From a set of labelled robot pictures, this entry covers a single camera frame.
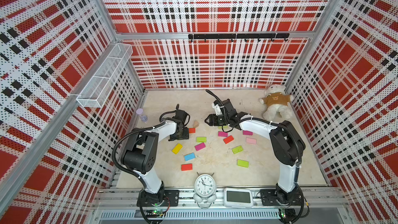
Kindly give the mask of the magenta block under arm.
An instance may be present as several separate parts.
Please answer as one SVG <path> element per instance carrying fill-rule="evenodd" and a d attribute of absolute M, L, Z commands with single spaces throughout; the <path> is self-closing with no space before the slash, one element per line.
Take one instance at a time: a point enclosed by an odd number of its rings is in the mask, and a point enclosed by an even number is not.
<path fill-rule="evenodd" d="M 219 131 L 219 132 L 218 132 L 218 136 L 219 136 L 219 137 L 228 137 L 228 133 Z"/>

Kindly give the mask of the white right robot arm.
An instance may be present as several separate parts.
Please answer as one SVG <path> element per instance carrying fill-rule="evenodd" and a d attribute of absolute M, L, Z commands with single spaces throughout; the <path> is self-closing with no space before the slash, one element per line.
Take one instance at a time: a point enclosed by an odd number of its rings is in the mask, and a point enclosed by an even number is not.
<path fill-rule="evenodd" d="M 212 104 L 215 113 L 208 115 L 206 124 L 250 131 L 271 141 L 274 155 L 280 164 L 276 199 L 280 205 L 290 204 L 299 190 L 299 171 L 306 148 L 293 124 L 289 121 L 274 123 L 246 112 L 238 113 L 229 99 L 222 101 L 210 90 L 207 89 L 206 92 L 215 98 Z"/>

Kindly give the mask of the natural wood triangle block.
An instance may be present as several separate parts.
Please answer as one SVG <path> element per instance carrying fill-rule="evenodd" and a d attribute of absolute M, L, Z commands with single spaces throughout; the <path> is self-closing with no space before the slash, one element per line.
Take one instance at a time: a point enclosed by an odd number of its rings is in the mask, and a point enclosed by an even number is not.
<path fill-rule="evenodd" d="M 193 127 L 197 128 L 199 126 L 199 122 L 197 120 L 194 121 Z"/>

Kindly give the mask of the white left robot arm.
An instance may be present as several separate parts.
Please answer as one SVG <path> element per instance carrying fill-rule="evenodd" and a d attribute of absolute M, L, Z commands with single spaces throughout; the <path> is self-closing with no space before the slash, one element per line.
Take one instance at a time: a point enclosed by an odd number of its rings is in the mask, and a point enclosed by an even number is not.
<path fill-rule="evenodd" d="M 154 164 L 158 143 L 165 138 L 170 142 L 189 139 L 187 124 L 190 115 L 176 105 L 176 109 L 165 112 L 159 117 L 159 124 L 134 128 L 121 138 L 112 150 L 112 161 L 121 171 L 135 176 L 142 184 L 137 200 L 138 207 L 176 206 L 179 191 L 165 190 L 164 182 L 159 179 Z"/>

